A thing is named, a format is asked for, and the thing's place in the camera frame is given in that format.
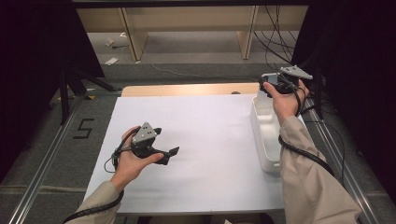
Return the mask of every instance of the metal rail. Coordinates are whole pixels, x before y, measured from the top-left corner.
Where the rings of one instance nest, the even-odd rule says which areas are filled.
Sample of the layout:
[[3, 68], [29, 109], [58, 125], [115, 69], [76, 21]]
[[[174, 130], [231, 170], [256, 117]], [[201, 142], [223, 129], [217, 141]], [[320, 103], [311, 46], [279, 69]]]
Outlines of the metal rail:
[[35, 201], [35, 197], [40, 189], [41, 184], [49, 172], [49, 169], [61, 147], [61, 144], [64, 140], [65, 133], [69, 130], [70, 124], [74, 119], [77, 108], [81, 105], [84, 96], [76, 97], [74, 103], [71, 107], [71, 113], [69, 118], [65, 121], [64, 125], [62, 125], [58, 132], [56, 133], [55, 138], [53, 139], [49, 150], [38, 167], [37, 172], [35, 172], [35, 176], [29, 184], [29, 187], [24, 192], [20, 202], [16, 206], [14, 213], [11, 216], [9, 224], [20, 224], [26, 219], [26, 216], [32, 207], [33, 202]]
[[[309, 107], [312, 105], [313, 105], [312, 100], [308, 99], [306, 101], [306, 106]], [[309, 115], [314, 121], [321, 121], [318, 118], [318, 115], [314, 111], [310, 110]], [[318, 129], [319, 134], [323, 139], [323, 142], [326, 145], [326, 148], [329, 150], [332, 160], [335, 163], [336, 169], [341, 174], [341, 172], [343, 172], [342, 171], [343, 152], [335, 144], [334, 139], [332, 138], [332, 135], [330, 134], [329, 129], [326, 127], [326, 125], [321, 125], [319, 123], [315, 123], [315, 125]], [[379, 223], [379, 220], [375, 215], [373, 207], [370, 205], [370, 202], [367, 200], [366, 196], [364, 195], [361, 186], [353, 176], [346, 161], [344, 162], [344, 183], [346, 190], [349, 192], [351, 197], [356, 201], [356, 203], [361, 207], [361, 211], [362, 211], [360, 215], [361, 222], [364, 224]]]

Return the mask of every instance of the handheld controller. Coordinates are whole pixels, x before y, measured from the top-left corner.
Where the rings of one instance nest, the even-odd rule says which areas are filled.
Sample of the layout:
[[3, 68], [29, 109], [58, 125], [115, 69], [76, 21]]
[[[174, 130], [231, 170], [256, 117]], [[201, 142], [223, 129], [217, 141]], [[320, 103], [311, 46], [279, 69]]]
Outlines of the handheld controller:
[[292, 93], [297, 90], [299, 78], [312, 79], [303, 69], [296, 66], [281, 67], [280, 74], [277, 75], [277, 83], [268, 82], [268, 76], [262, 74], [259, 79], [260, 91], [267, 93], [267, 96], [272, 98], [271, 94], [264, 88], [264, 82], [268, 82], [275, 87], [281, 94]]
[[155, 149], [152, 146], [152, 144], [154, 143], [157, 135], [161, 133], [161, 130], [162, 130], [161, 128], [153, 129], [147, 122], [145, 122], [132, 139], [132, 143], [131, 143], [132, 152], [138, 158], [142, 158], [142, 159], [149, 157], [150, 155], [155, 153], [162, 153], [163, 158], [160, 159], [159, 161], [156, 161], [155, 163], [167, 165], [169, 159], [177, 154], [178, 147], [169, 150], [169, 152]]

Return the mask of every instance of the sleeve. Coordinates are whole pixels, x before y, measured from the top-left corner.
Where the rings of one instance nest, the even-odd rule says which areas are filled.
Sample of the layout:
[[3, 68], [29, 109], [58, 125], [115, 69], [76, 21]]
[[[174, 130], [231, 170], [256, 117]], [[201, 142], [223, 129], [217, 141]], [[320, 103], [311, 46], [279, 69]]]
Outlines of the sleeve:
[[[288, 144], [326, 161], [299, 119], [285, 119], [280, 135]], [[361, 209], [341, 184], [319, 164], [282, 148], [280, 166], [288, 224], [357, 223]]]
[[[78, 208], [76, 212], [81, 210], [94, 208], [97, 206], [105, 205], [108, 203], [112, 203], [117, 200], [119, 197], [119, 193], [117, 192], [116, 187], [110, 182], [106, 181], [102, 183], [91, 195], [88, 197], [82, 205]], [[106, 210], [105, 212], [95, 213], [91, 215], [87, 215], [85, 217], [79, 217], [73, 220], [66, 222], [67, 224], [107, 224], [114, 223], [116, 212], [120, 208], [120, 203], [114, 206], [111, 209]]]

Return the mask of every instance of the white table surface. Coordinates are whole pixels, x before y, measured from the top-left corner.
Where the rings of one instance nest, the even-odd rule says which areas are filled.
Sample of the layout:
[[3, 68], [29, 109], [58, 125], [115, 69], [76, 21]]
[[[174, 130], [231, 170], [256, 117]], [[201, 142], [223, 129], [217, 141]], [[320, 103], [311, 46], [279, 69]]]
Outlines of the white table surface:
[[[126, 189], [120, 214], [245, 213], [282, 209], [279, 174], [265, 173], [250, 123], [254, 94], [120, 97], [86, 196], [112, 174], [104, 164], [135, 125], [163, 128], [153, 146], [180, 147], [168, 165], [151, 164]], [[111, 162], [107, 169], [114, 169]]]

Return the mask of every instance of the white plastic container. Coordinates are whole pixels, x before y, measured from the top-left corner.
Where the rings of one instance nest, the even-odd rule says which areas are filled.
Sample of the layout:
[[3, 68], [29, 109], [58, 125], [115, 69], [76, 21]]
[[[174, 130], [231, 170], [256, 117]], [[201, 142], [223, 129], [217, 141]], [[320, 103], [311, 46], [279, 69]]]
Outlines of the white plastic container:
[[273, 99], [258, 91], [252, 100], [250, 121], [259, 153], [260, 164], [265, 172], [279, 172], [280, 149], [279, 123], [273, 109]]

